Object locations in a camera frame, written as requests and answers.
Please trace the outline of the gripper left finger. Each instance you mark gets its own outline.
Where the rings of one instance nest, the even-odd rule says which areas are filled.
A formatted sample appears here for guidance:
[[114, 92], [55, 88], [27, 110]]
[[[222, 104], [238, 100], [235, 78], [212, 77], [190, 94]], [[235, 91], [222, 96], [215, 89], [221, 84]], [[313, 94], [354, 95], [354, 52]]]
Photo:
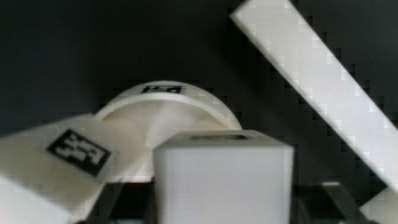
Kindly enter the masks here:
[[123, 183], [111, 183], [103, 187], [100, 197], [86, 218], [86, 224], [112, 224], [112, 213], [123, 192]]

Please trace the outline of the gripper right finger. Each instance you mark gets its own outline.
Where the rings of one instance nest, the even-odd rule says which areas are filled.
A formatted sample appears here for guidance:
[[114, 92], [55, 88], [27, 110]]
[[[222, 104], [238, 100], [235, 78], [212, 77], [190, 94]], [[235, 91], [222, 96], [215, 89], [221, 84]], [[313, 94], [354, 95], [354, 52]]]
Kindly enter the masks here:
[[299, 187], [299, 224], [377, 224], [338, 182]]

